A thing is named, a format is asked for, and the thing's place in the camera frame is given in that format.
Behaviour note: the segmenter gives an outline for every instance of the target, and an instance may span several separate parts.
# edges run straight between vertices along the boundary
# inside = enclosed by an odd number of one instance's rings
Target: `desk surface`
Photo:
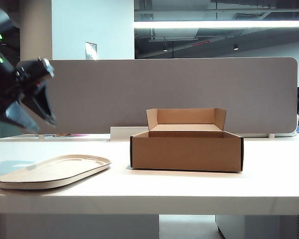
[[[64,154],[112,161],[57,189],[0,189],[0,213],[299,215],[299,135],[245,139],[242,173],[134,170],[129,146],[109,135],[0,139],[0,174]]]

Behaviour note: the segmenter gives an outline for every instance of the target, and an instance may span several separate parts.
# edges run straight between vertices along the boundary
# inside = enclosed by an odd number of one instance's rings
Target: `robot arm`
[[[8,15],[0,9],[0,42],[12,28]],[[21,107],[22,102],[48,124],[55,125],[46,98],[46,80],[50,77],[53,67],[46,59],[19,62],[14,67],[0,53],[0,120],[38,132],[35,121]]]

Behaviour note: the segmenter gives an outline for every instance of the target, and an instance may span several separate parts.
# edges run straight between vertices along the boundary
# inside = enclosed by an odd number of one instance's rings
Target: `brown cardboard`
[[[131,167],[243,170],[243,138],[224,132],[224,109],[147,110],[149,131],[131,136]]]

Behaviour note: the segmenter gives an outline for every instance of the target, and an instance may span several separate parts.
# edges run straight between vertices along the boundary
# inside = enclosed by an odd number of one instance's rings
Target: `box lid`
[[[226,110],[150,109],[146,114],[150,131],[223,131]]]

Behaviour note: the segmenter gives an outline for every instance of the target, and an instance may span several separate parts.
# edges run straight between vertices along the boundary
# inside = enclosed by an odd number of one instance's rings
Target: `oval tray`
[[[58,156],[0,176],[0,188],[48,189],[64,186],[107,169],[110,160],[72,154]]]

